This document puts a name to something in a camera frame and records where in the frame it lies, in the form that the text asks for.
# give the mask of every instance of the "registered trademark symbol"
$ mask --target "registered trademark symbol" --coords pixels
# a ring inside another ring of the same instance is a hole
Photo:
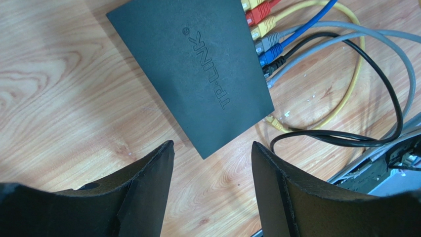
[[[189,30],[189,28],[184,28],[183,29],[183,34],[186,36],[186,35],[188,35],[190,33],[190,30]]]

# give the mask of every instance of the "black cable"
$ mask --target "black cable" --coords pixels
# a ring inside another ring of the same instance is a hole
[[[321,33],[317,33],[316,35],[319,36],[321,34],[325,36],[328,35],[330,37],[339,36],[338,34],[331,33],[331,32],[321,32]],[[305,43],[309,42],[310,39],[308,38],[310,37],[307,37],[303,41],[305,41]],[[297,51],[305,43],[300,42],[292,50]],[[396,93],[390,81],[387,79],[386,75],[383,73],[380,67],[360,47],[358,47],[353,42],[350,42],[350,43],[346,42],[346,43],[349,46],[351,46],[355,51],[357,51],[373,67],[373,69],[377,72],[377,74],[380,76],[381,80],[383,81],[384,85],[386,86],[387,91],[390,94],[390,97],[393,102],[393,106],[396,111],[397,126],[393,135],[382,140],[376,140],[374,138],[370,138],[370,137],[366,137],[362,135],[356,135],[356,134],[347,133],[347,132],[338,132],[338,131],[329,131],[329,130],[301,130],[301,131],[295,131],[295,132],[282,134],[280,136],[275,137],[270,143],[270,149],[273,152],[274,152],[274,145],[276,142],[278,142],[281,139],[294,137],[294,136],[307,135],[307,136],[311,136],[313,138],[319,139],[321,141],[324,141],[333,145],[344,146],[344,147],[378,147],[378,146],[383,146],[384,144],[389,143],[400,136],[402,132],[402,128],[403,128],[403,115],[402,115],[401,107],[399,105],[399,100],[396,96]]]
[[[338,37],[339,35],[333,32],[318,32],[315,34],[312,34],[306,38],[304,38],[302,41],[300,41],[296,46],[294,46],[290,51],[288,51],[284,56],[280,56],[279,58],[275,59],[273,62],[271,62],[270,64],[264,66],[263,69],[263,74],[265,76],[265,78],[268,78],[269,76],[271,76],[274,71],[278,70],[282,65],[284,65],[286,63],[286,61],[294,54],[296,53],[300,48],[302,48],[305,44],[307,44],[308,42],[316,39],[316,38],[320,38],[320,37]],[[358,47],[356,44],[354,44],[352,41],[350,40],[344,40],[342,41],[345,44],[351,46],[351,47]]]
[[[389,165],[389,169],[405,169],[405,170],[412,170],[412,171],[421,171],[421,168],[412,167],[412,166],[400,166],[400,165]]]

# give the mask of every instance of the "blue ethernet cable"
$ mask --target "blue ethernet cable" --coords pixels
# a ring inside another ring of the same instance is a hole
[[[294,34],[288,37],[281,43],[277,43],[273,47],[271,47],[268,51],[264,54],[259,56],[260,66],[265,66],[271,63],[275,58],[277,58],[283,51],[284,48],[296,40],[299,36],[304,34],[308,29],[310,29],[314,24],[316,24],[328,11],[335,5],[337,0],[330,0],[323,8],[317,13],[313,18],[311,18],[307,23],[302,25]]]

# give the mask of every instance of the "wooden desk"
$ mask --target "wooden desk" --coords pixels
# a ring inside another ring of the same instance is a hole
[[[77,189],[171,139],[176,158],[162,235],[249,236],[260,229],[252,141],[267,144],[279,132],[260,122],[202,160],[105,17],[125,2],[0,4],[0,181],[47,191]],[[295,2],[283,0],[277,9]],[[366,27],[421,35],[416,0],[341,2]],[[303,23],[319,9],[301,10],[280,27]],[[335,10],[324,19],[347,20]],[[421,74],[421,45],[393,40]],[[402,62],[374,39],[367,38],[367,52],[404,105],[409,83]],[[343,96],[356,59],[355,52],[337,44],[294,67],[271,90],[275,115],[290,111],[282,120],[296,126],[326,115]],[[408,117],[419,111],[418,89]],[[386,89],[365,64],[350,102],[326,129],[380,138],[394,122]],[[306,137],[277,146],[283,159],[324,180],[360,153]]]

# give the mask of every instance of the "tp-link logo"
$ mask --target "tp-link logo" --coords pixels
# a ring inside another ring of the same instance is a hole
[[[183,29],[183,34],[188,36],[190,34],[189,28]],[[215,93],[216,98],[219,101],[222,109],[225,110],[225,107],[230,102],[229,98],[226,96],[227,92],[222,89],[222,86],[218,85],[219,74],[218,70],[216,70],[215,64],[212,62],[212,59],[208,58],[208,48],[204,41],[201,41],[201,34],[199,31],[196,33],[196,38],[189,37],[189,41],[194,44],[193,50],[195,51],[196,55],[201,55],[200,57],[200,65],[203,68],[203,71],[207,74],[207,79],[209,83],[214,85],[213,92]]]

